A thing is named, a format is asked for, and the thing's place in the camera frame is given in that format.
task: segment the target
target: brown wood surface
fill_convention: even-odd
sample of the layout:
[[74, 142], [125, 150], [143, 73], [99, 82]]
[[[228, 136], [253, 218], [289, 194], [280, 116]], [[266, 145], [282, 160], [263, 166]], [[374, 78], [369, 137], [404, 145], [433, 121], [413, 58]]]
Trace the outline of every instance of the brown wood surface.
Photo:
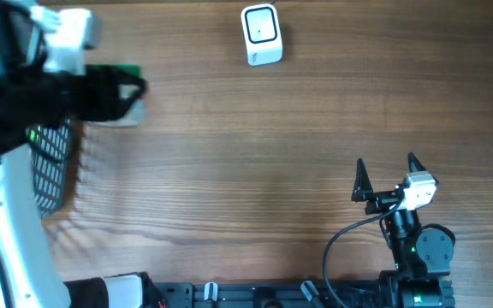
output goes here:
[[[356, 159], [383, 190], [414, 151], [441, 181], [422, 222], [458, 238], [458, 306], [493, 307], [493, 2], [283, 1], [284, 58], [258, 68], [245, 6], [92, 7], [89, 61], [142, 66], [148, 121], [85, 127], [77, 182], [45, 222], [62, 278], [320, 279], [328, 239], [365, 218]], [[331, 251], [331, 278], [393, 268], [377, 224]]]

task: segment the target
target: black basket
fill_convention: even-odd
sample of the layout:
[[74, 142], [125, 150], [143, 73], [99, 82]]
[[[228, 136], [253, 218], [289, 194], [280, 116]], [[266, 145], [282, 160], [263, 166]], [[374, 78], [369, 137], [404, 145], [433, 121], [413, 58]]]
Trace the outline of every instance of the black basket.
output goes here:
[[52, 215], [62, 208], [64, 203], [64, 187], [68, 170], [69, 148], [72, 134], [67, 125], [61, 125], [57, 130], [45, 127], [33, 127], [27, 130], [27, 137], [41, 151], [54, 157], [61, 163], [52, 162], [36, 151], [32, 151], [33, 190], [35, 201], [42, 217]]

